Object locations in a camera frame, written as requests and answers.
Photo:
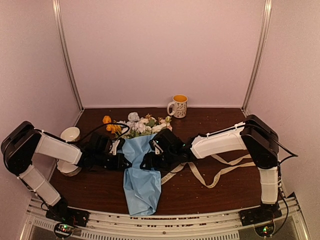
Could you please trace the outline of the blue fake flower stems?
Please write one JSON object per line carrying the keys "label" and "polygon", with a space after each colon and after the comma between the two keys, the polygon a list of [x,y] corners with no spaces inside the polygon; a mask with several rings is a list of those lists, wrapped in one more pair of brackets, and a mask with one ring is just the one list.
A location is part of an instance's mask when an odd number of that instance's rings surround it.
{"label": "blue fake flower stems", "polygon": [[123,138],[133,139],[136,137],[141,137],[149,135],[152,132],[152,128],[148,126],[149,119],[146,117],[140,117],[137,112],[131,112],[128,115],[128,121],[118,121],[120,124],[127,125],[127,127],[118,126],[117,136],[122,136]]}

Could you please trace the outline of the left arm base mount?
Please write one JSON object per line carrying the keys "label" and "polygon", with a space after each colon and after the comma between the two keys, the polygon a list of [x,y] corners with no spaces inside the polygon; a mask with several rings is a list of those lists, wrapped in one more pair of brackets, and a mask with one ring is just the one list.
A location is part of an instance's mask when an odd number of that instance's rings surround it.
{"label": "left arm base mount", "polygon": [[49,206],[45,217],[70,226],[86,227],[90,213],[86,210],[79,210],[67,206]]}

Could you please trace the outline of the blue wrapping paper sheet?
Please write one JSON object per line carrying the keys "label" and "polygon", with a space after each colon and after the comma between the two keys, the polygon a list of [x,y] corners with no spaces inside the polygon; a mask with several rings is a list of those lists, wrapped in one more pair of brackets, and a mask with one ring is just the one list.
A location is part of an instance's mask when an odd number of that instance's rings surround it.
{"label": "blue wrapping paper sheet", "polygon": [[125,158],[132,167],[124,171],[123,190],[130,216],[153,215],[162,193],[161,173],[140,169],[145,154],[152,151],[149,141],[153,134],[126,139],[122,147]]}

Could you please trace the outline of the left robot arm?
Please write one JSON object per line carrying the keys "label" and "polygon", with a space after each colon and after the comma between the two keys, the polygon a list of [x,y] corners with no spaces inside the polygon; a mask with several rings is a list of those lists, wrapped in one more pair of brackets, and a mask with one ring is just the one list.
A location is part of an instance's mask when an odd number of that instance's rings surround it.
{"label": "left robot arm", "polygon": [[92,129],[72,142],[23,121],[1,143],[0,150],[6,169],[29,187],[50,208],[61,222],[72,218],[68,202],[34,164],[36,155],[61,160],[80,168],[100,166],[110,171],[123,171],[132,166],[121,152],[125,140],[116,139]]}

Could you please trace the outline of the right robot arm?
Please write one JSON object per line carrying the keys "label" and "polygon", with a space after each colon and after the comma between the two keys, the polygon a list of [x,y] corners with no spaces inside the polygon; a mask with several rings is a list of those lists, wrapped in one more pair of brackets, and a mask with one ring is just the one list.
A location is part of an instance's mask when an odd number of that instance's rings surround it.
{"label": "right robot arm", "polygon": [[[256,210],[259,220],[266,221],[276,212],[279,170],[279,137],[256,115],[212,133],[198,134],[182,141],[167,128],[161,129],[149,141],[151,152],[140,163],[142,170],[167,171],[163,183],[189,165],[191,172],[206,188],[214,188],[221,176],[238,168],[256,167],[261,189],[260,205]],[[212,158],[226,167],[207,184],[195,162]]]}

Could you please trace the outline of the orange fake flower stem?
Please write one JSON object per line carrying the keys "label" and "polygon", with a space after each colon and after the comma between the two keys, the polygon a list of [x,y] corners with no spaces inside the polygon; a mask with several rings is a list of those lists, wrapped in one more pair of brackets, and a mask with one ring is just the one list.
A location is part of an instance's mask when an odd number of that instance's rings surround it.
{"label": "orange fake flower stem", "polygon": [[106,124],[106,130],[111,134],[116,136],[120,136],[122,134],[122,127],[118,124],[112,124],[112,122],[116,123],[116,121],[112,121],[109,115],[105,115],[102,119],[102,122]]}

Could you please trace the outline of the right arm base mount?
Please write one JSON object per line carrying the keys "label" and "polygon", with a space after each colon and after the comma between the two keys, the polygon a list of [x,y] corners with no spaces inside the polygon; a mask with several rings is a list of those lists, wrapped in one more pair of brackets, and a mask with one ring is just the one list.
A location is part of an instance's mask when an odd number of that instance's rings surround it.
{"label": "right arm base mount", "polygon": [[282,211],[278,203],[264,204],[260,206],[241,210],[239,217],[242,226],[256,225],[264,222],[270,222],[275,218],[282,216]]}

